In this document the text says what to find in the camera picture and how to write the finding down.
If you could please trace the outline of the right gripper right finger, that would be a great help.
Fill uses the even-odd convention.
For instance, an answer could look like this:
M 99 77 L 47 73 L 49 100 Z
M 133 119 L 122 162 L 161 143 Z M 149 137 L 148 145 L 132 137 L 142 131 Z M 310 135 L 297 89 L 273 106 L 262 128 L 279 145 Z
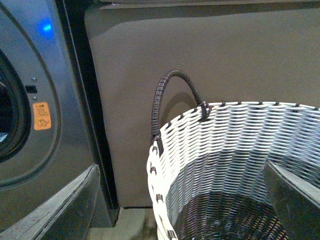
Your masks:
M 320 189 L 267 162 L 263 168 L 269 200 L 290 240 L 320 238 Z

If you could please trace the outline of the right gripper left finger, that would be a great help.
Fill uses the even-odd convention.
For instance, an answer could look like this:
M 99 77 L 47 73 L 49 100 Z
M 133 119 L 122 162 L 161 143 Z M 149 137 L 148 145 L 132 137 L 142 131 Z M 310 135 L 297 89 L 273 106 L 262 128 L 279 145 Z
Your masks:
M 0 234 L 2 240 L 84 240 L 100 189 L 100 170 L 89 166 L 30 214 Z

